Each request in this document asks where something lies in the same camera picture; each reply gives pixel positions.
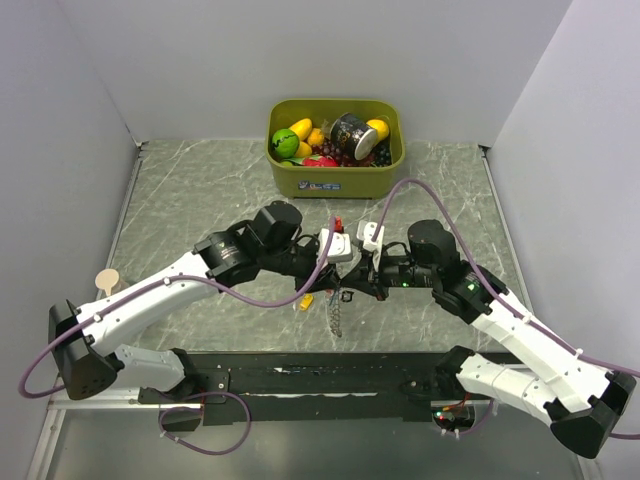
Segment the large metal keyring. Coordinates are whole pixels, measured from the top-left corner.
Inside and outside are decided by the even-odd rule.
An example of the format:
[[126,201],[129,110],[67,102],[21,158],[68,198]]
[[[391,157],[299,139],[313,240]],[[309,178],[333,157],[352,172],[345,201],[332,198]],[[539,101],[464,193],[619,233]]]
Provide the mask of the large metal keyring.
[[[329,296],[334,291],[337,292],[337,297],[335,299],[335,302],[332,305],[328,305]],[[328,290],[326,305],[325,305],[326,319],[327,319],[327,324],[328,324],[330,333],[336,338],[341,338],[343,336],[343,331],[341,326],[341,319],[342,319],[341,305],[342,305],[342,302],[340,301],[340,291]]]

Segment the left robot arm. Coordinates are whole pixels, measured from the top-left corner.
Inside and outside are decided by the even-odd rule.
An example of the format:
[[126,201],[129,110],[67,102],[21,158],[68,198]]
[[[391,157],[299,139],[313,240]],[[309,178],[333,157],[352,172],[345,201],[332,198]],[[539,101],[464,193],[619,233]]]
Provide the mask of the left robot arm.
[[336,288],[338,276],[330,263],[340,253],[350,254],[347,235],[339,221],[332,220],[300,245],[301,223],[296,207],[275,201],[254,218],[209,234],[168,267],[117,294],[81,306],[68,300],[53,305],[49,341],[68,397],[84,400],[119,383],[165,392],[177,402],[191,399],[198,378],[188,355],[179,349],[134,348],[130,338],[213,294],[268,307],[268,302],[234,289],[262,271],[295,281],[295,293],[274,302],[276,308],[306,293]]

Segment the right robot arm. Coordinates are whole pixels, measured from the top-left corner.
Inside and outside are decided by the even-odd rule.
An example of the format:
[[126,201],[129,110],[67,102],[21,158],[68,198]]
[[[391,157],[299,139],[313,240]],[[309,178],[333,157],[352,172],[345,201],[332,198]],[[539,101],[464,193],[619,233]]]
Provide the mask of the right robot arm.
[[525,365],[513,370],[456,346],[436,368],[448,398],[478,394],[528,413],[573,453],[594,459],[636,388],[636,374],[586,357],[558,337],[473,259],[457,229],[421,220],[407,230],[402,255],[389,254],[384,228],[358,225],[361,259],[346,287],[383,301],[392,288],[427,288],[444,311],[498,342]]

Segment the yellow tag key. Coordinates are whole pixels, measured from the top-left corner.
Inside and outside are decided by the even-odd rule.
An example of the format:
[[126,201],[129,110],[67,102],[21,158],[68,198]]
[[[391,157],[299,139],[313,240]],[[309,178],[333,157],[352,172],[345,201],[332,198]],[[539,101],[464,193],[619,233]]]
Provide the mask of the yellow tag key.
[[300,311],[306,312],[314,303],[314,296],[312,294],[305,294],[299,302],[298,308]]

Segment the olive green plastic bin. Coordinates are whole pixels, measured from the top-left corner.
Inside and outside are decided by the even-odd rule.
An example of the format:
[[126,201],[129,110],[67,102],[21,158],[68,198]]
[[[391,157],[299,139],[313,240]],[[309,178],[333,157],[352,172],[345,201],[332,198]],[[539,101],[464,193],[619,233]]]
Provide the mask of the olive green plastic bin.
[[[391,154],[389,166],[333,168],[281,164],[271,148],[271,138],[277,130],[304,118],[320,126],[323,121],[333,122],[344,113],[352,113],[362,120],[379,118],[387,123],[390,127],[386,140]],[[265,153],[275,185],[286,197],[378,199],[386,196],[401,179],[406,149],[399,114],[389,103],[366,98],[293,98],[272,107],[267,122]]]

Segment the red toy dragonfruit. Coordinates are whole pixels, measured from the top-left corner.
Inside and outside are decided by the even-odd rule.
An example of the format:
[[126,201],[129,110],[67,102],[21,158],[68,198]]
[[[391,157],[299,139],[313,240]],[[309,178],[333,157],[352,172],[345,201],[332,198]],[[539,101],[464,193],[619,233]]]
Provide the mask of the red toy dragonfruit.
[[339,164],[332,158],[323,155],[313,155],[306,157],[302,160],[302,165],[306,167],[319,167],[319,168],[336,168]]

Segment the dark toy grapes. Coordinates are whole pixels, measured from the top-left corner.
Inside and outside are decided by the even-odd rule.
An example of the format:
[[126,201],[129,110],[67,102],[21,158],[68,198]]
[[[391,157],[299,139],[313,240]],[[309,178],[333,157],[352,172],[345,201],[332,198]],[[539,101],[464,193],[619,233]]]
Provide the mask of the dark toy grapes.
[[387,167],[393,163],[390,145],[388,143],[379,143],[372,151],[374,167]]

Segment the small yellow toy lemon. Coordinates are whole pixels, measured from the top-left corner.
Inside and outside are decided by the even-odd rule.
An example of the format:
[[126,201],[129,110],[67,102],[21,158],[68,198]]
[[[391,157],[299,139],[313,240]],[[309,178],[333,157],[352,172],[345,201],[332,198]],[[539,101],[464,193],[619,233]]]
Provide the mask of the small yellow toy lemon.
[[306,158],[313,153],[312,147],[304,141],[300,141],[298,148],[294,154],[295,158]]

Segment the orange toy fruit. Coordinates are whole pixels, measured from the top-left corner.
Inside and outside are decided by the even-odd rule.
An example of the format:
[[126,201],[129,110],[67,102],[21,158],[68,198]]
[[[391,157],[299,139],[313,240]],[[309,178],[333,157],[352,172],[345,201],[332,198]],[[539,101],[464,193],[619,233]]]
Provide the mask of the orange toy fruit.
[[325,135],[320,128],[313,128],[306,138],[306,143],[311,147],[321,146],[325,141]]

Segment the green toy watermelon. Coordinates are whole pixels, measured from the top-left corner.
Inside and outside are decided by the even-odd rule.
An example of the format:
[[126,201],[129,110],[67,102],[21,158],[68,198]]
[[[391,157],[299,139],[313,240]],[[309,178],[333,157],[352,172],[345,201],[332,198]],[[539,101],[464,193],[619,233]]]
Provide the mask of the green toy watermelon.
[[291,129],[279,129],[271,137],[271,148],[281,159],[292,158],[299,144],[298,135]]

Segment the black printed can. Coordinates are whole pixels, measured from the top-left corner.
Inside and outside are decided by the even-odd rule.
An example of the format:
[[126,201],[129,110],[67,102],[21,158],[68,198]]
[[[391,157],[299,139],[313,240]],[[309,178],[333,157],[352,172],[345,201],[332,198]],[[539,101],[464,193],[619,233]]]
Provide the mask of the black printed can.
[[335,120],[330,130],[331,144],[353,160],[367,157],[378,141],[377,131],[352,113]]

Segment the yellow toy lemon right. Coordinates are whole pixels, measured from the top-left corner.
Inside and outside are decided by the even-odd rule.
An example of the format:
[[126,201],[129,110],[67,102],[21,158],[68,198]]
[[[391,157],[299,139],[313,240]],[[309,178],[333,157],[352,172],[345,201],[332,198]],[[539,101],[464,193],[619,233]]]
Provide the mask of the yellow toy lemon right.
[[389,125],[382,119],[371,119],[366,124],[375,130],[378,143],[384,141],[390,134]]

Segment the yellow toy mango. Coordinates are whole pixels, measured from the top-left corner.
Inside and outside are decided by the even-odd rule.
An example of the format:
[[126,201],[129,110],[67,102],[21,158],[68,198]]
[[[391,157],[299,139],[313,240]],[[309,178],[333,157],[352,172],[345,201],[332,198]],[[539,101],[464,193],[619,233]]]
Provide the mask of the yellow toy mango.
[[292,124],[289,129],[297,135],[300,141],[305,141],[313,130],[313,123],[310,118],[303,118]]

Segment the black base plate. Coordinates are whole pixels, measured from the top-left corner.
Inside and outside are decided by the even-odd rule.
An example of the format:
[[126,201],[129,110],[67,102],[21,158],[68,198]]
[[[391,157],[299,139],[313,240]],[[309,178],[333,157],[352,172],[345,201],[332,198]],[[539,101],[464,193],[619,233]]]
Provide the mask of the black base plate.
[[144,363],[126,349],[102,357],[81,354],[63,369],[73,400],[110,387],[132,388],[143,404],[194,404],[206,425],[254,421],[400,418],[429,422],[437,403],[478,399],[456,381],[453,367],[466,348],[446,354],[157,353]]

